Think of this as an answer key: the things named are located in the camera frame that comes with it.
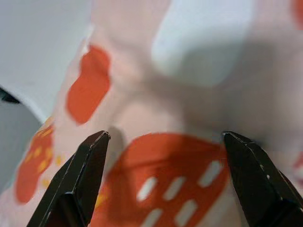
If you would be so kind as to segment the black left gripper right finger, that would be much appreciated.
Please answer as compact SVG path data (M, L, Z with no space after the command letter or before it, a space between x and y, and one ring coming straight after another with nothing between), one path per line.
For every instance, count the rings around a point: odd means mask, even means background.
M303 227L303 197L265 150L232 131L223 133L233 187L249 227Z

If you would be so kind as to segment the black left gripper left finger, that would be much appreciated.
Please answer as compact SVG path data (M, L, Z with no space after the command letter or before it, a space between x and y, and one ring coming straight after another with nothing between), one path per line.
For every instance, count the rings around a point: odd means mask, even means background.
M100 189L110 135L88 136L52 178L27 227L88 227Z

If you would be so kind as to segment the pink pillow with red patches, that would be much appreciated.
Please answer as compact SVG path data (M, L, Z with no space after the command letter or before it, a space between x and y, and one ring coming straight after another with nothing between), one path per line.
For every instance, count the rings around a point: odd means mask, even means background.
M26 227L55 174L110 141L88 227L244 227L222 132L256 141L303 197L303 0L91 0L55 109L0 193Z

